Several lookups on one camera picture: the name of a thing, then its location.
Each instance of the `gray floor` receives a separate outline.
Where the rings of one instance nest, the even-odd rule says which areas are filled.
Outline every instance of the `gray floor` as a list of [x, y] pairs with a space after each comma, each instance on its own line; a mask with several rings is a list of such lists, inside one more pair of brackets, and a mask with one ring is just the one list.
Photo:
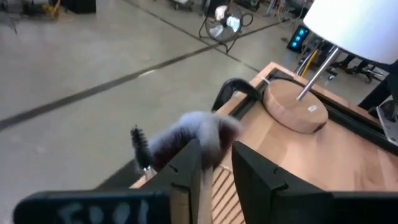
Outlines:
[[[0, 120], [208, 47], [192, 37], [202, 17], [174, 11], [166, 0], [97, 0], [95, 15], [21, 21], [18, 35], [6, 19], [1, 15]], [[244, 33], [276, 21], [259, 12]], [[228, 78], [250, 80], [271, 61], [294, 69], [297, 56], [280, 40], [291, 30], [260, 30], [239, 39], [232, 57], [204, 50], [2, 130], [0, 220], [32, 192], [98, 185], [132, 159], [134, 124], [151, 136], [186, 111], [209, 110]], [[332, 82], [325, 77], [320, 85], [353, 103], [377, 85], [345, 74]]]

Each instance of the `round wooden lamp base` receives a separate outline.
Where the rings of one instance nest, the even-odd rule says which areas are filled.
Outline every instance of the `round wooden lamp base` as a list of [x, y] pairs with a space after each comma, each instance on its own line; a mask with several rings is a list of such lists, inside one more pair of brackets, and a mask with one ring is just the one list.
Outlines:
[[265, 90], [262, 103], [268, 113], [284, 126], [299, 133], [312, 134], [326, 124], [328, 111], [310, 92], [297, 101], [302, 89], [287, 80], [274, 80]]

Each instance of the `white lampshade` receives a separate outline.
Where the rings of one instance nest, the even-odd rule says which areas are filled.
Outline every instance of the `white lampshade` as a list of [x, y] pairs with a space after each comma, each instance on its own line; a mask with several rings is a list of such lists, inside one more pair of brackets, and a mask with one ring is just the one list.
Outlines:
[[315, 0], [304, 24], [366, 59], [387, 64], [398, 59], [398, 0]]

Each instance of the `wooden table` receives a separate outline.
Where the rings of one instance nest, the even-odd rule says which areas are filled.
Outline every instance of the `wooden table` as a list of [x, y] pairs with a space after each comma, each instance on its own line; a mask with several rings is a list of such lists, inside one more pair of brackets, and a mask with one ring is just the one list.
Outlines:
[[[251, 85], [258, 86], [274, 68], [300, 83], [307, 83], [306, 79], [270, 63], [251, 80]], [[313, 90], [378, 123], [365, 110], [328, 90], [316, 85]], [[244, 97], [245, 94], [236, 94], [218, 113], [229, 114]], [[333, 121], [329, 120], [316, 134], [300, 134], [279, 124], [261, 102], [257, 102], [241, 123], [244, 131], [238, 141], [323, 190], [398, 190], [398, 157]], [[232, 169], [231, 154], [227, 155], [223, 165]]]

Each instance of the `fluffy brush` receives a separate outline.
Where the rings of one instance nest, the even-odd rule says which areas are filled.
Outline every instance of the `fluffy brush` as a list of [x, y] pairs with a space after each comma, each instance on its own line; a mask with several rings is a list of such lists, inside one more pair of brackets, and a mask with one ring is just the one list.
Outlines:
[[[142, 131], [137, 131], [142, 139]], [[202, 168], [217, 167], [233, 141], [239, 136], [241, 126], [236, 119], [210, 112], [195, 111], [184, 114], [179, 121], [149, 141], [145, 147], [132, 134], [137, 161], [145, 168], [149, 163], [157, 172], [183, 149], [192, 139], [199, 139], [202, 152]]]

